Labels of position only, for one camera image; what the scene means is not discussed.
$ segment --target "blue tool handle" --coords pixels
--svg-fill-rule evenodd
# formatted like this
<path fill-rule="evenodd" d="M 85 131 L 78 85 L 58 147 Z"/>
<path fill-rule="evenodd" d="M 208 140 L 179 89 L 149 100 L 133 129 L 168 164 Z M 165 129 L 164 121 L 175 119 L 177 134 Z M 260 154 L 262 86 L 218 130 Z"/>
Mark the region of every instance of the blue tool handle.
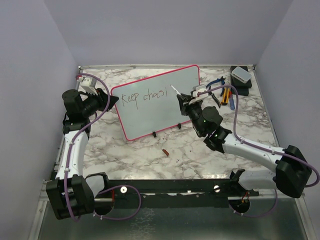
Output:
<path fill-rule="evenodd" d="M 209 82 L 205 87 L 208 88 L 208 87 L 210 87 L 212 84 L 216 84 L 216 83 L 218 83 L 218 82 L 220 82 L 220 81 L 221 81 L 221 79 L 220 79 L 220 78 L 217 78 L 216 80 L 214 80 L 214 81 L 212 81 L 212 82 Z"/>
<path fill-rule="evenodd" d="M 229 100 L 230 100 L 230 109 L 235 110 L 235 102 L 234 102 L 234 98 L 232 97 L 232 95 Z"/>
<path fill-rule="evenodd" d="M 221 78 L 221 85 L 225 85 L 225 83 L 226 83 L 225 80 Z M 223 88 L 222 88 L 222 92 L 221 92 L 221 94 L 220 94 L 220 97 L 223 96 L 224 92 L 225 92 L 225 88 L 223 87 Z"/>

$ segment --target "red whiteboard frame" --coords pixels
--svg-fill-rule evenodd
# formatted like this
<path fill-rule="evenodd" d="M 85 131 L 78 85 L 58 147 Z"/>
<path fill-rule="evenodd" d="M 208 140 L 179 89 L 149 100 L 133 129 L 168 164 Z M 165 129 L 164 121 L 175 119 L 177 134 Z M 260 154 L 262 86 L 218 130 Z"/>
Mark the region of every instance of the red whiteboard frame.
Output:
<path fill-rule="evenodd" d="M 198 78 L 199 78 L 199 84 L 200 84 L 200 68 L 199 68 L 198 65 L 193 64 L 193 65 L 190 65 L 190 66 L 181 67 L 181 68 L 178 68 L 178 69 L 175 69 L 175 70 L 166 71 L 166 72 L 164 72 L 164 73 L 160 73 L 160 74 L 153 75 L 153 76 L 148 76 L 148 77 L 146 77 L 146 78 L 142 78 L 142 79 L 139 79 L 139 80 L 136 80 L 136 81 L 131 81 L 131 82 L 124 83 L 124 84 L 121 84 L 121 85 L 118 85 L 118 86 L 114 86 L 114 87 L 111 89 L 110 94 L 113 96 L 112 92 L 113 92 L 113 90 L 116 89 L 116 88 L 120 88 L 120 87 L 123 87 L 123 86 L 125 86 L 125 85 L 134 84 L 134 83 L 137 83 L 137 82 L 140 82 L 140 81 L 152 79 L 152 78 L 155 78 L 155 77 L 158 77 L 158 76 L 161 76 L 161 75 L 173 73 L 173 72 L 176 72 L 176 71 L 179 71 L 179 70 L 182 70 L 182 69 L 191 68 L 191 67 L 197 67 L 197 68 L 198 68 Z M 125 139 L 127 139 L 128 141 L 134 141 L 134 140 L 137 140 L 137 139 L 139 139 L 139 138 L 143 138 L 143 137 L 145 137 L 145 136 L 149 136 L 149 135 L 152 135 L 152 134 L 153 134 L 153 133 L 151 132 L 151 133 L 148 133 L 148 134 L 146 134 L 146 135 L 136 137 L 136 138 L 134 138 L 134 139 L 128 139 L 128 138 L 127 138 L 127 135 L 126 135 L 125 128 L 124 128 L 124 125 L 123 125 L 123 123 L 122 123 L 122 121 L 121 121 L 121 117 L 120 117 L 120 114 L 119 114 L 119 111 L 118 111 L 118 108 L 117 108 L 117 104 L 115 104 L 115 110 L 116 110 L 116 113 L 118 114 L 118 117 L 119 117 L 119 120 L 120 120 L 120 124 L 121 124 L 121 127 L 122 127 L 122 131 L 123 131 L 123 133 L 124 133 L 124 137 L 125 137 Z M 185 124 L 185 123 L 188 123 L 188 122 L 190 122 L 190 120 L 181 122 L 181 124 Z M 166 130 L 166 129 L 170 129 L 170 128 L 176 127 L 176 126 L 178 126 L 178 125 L 173 125 L 173 126 L 166 127 L 166 128 L 164 128 L 164 129 L 161 129 L 161 130 L 156 131 L 156 133 L 158 133 L 158 132 L 160 132 L 160 131 L 163 131 L 163 130 Z"/>

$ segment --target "small red object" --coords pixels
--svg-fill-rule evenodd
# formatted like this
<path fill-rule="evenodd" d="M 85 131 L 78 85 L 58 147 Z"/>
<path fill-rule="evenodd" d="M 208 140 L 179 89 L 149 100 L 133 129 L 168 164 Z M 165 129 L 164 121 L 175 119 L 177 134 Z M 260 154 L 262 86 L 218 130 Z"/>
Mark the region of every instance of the small red object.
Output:
<path fill-rule="evenodd" d="M 167 152 L 167 150 L 162 149 L 162 152 L 164 152 L 167 157 L 169 156 L 169 153 Z"/>

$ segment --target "black bracket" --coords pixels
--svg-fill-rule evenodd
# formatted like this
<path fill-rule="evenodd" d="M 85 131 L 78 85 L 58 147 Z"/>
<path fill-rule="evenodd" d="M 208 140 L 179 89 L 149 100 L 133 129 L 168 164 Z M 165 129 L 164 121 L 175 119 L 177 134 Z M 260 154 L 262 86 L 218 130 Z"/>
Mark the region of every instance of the black bracket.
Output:
<path fill-rule="evenodd" d="M 307 162 L 299 148 L 289 145 L 284 152 Z M 289 157 L 282 156 L 276 162 L 275 178 L 276 187 L 285 195 L 292 198 L 300 198 L 303 193 L 312 170 Z"/>
<path fill-rule="evenodd" d="M 72 178 L 68 178 L 67 186 L 72 188 L 72 191 L 69 192 L 69 200 L 73 214 L 80 216 L 93 213 L 95 198 L 84 177 L 74 175 Z M 47 182 L 45 190 L 55 217 L 57 219 L 70 218 L 64 194 L 64 180 L 56 179 Z"/>
<path fill-rule="evenodd" d="M 222 126 L 219 126 L 216 129 L 216 131 L 213 134 L 208 135 L 204 139 L 203 142 L 212 151 L 218 151 L 218 152 L 224 154 L 225 151 L 224 151 L 224 148 L 222 147 L 222 145 L 226 142 L 225 138 L 231 133 L 232 133 L 232 131 L 230 131 L 229 129 L 226 129 L 226 128 L 223 128 Z"/>
<path fill-rule="evenodd" d="M 106 175 L 105 172 L 99 172 L 99 173 L 94 173 L 94 174 L 89 174 L 88 176 L 86 176 L 85 180 L 87 180 L 87 178 L 91 178 L 94 176 L 101 176 L 103 178 L 103 182 L 104 182 L 104 188 L 102 191 L 107 190 L 108 186 L 109 186 L 109 179 L 108 176 Z M 108 198 L 112 198 L 112 191 L 109 191 L 105 194 Z M 105 205 L 101 202 L 95 202 L 94 203 L 94 212 L 96 212 L 99 215 L 106 215 L 108 214 L 112 208 L 114 207 L 114 202 L 112 202 L 111 205 Z"/>

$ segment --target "whiteboard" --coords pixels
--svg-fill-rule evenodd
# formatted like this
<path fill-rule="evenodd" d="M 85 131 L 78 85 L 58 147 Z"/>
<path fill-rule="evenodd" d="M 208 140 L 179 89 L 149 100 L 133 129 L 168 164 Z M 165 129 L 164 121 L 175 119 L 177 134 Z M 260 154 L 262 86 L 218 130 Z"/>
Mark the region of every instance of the whiteboard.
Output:
<path fill-rule="evenodd" d="M 125 138 L 132 141 L 188 122 L 170 85 L 190 94 L 199 83 L 199 67 L 191 65 L 113 87 L 111 95 L 119 97 L 115 108 Z"/>

